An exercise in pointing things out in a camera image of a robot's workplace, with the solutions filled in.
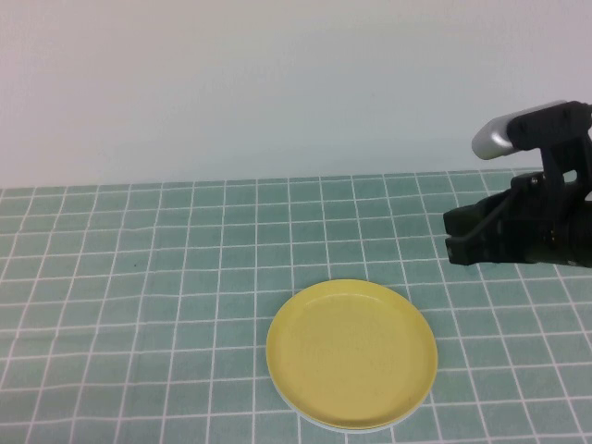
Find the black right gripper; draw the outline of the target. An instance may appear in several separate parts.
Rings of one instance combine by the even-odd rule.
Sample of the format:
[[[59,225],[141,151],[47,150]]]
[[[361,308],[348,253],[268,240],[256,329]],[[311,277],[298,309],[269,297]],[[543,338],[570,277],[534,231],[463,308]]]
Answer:
[[[511,181],[504,234],[511,260],[524,264],[591,266],[591,182],[568,171],[556,178],[542,172]],[[507,197],[488,196],[443,215],[449,260],[454,265],[502,263],[494,238],[475,228]]]

